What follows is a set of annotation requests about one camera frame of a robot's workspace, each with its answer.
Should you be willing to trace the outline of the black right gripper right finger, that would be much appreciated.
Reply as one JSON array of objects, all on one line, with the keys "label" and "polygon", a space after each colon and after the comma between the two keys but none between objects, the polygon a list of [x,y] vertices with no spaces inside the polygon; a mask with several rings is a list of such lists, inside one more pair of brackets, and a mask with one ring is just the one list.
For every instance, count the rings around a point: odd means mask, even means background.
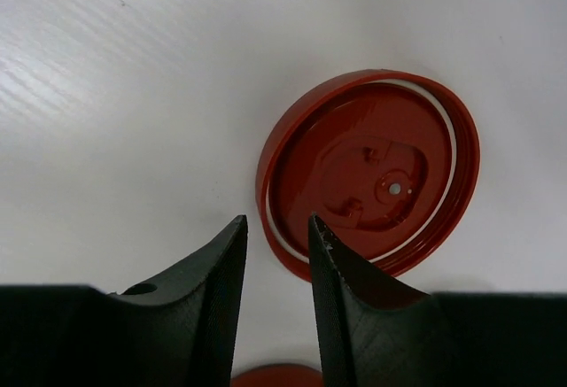
[{"label": "black right gripper right finger", "polygon": [[346,246],[317,215],[309,266],[327,386],[436,386],[439,306]]}]

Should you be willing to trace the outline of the red round lid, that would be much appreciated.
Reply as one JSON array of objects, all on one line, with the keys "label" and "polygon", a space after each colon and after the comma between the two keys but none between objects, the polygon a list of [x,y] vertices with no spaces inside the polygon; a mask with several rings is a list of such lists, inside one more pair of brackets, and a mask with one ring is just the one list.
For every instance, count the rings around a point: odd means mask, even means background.
[{"label": "red round lid", "polygon": [[268,244],[310,279],[312,213],[363,258],[401,275],[450,235],[473,195],[478,132],[446,86],[366,69],[309,90],[275,124],[260,155],[256,204]]}]

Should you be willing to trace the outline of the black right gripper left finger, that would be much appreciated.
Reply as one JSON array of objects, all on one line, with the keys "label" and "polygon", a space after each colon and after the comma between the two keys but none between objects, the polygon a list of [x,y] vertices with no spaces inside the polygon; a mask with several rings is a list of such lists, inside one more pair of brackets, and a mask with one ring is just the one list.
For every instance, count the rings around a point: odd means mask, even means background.
[{"label": "black right gripper left finger", "polygon": [[247,238],[238,215],[188,257],[109,296],[119,362],[107,385],[229,385]]}]

